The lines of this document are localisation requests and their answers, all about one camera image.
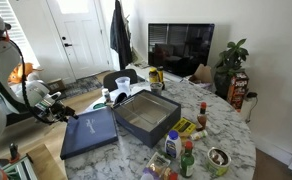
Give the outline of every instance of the green bottle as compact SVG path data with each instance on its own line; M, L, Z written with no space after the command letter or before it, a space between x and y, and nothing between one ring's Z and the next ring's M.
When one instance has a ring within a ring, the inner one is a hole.
M187 141L185 145L185 153L182 155L180 162L180 174L185 178L191 177L194 172L195 159L192 155L192 150L193 143Z

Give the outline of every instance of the black screen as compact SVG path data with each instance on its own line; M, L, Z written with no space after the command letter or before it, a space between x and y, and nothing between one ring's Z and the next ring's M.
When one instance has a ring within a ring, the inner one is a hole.
M207 64L214 24L148 24L148 64L184 77Z

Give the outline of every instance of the black chair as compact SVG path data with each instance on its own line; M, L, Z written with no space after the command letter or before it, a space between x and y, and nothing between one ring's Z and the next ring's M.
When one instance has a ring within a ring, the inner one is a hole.
M134 69L124 69L121 71L113 72L111 74L107 74L103 80L104 88L107 88L109 91L117 89L117 84L115 80L123 76L130 78L130 84L135 84L138 82L137 73Z

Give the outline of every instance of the round table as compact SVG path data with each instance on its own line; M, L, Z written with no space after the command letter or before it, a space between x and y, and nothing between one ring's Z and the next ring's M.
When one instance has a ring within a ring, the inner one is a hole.
M250 130L239 113L226 101L198 86L185 82L165 82L162 96L181 104L181 115L196 121L201 102L207 103L208 136L193 142L195 170L190 179L212 179L205 168L206 153L211 147L226 151L232 158L228 172L217 179L252 179L256 152L250 138ZM149 86L146 82L131 85ZM150 149L117 125L118 142L100 147L65 160L69 179L140 179L142 170L156 151L164 150L165 138ZM170 167L179 173L180 159L173 160Z

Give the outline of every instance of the black coat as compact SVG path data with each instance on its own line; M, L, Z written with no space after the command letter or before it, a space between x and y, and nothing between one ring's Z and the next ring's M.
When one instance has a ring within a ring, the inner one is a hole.
M130 43L122 17L122 9L118 0L115 2L113 21L110 28L110 47L118 53L121 70L125 69L133 61Z

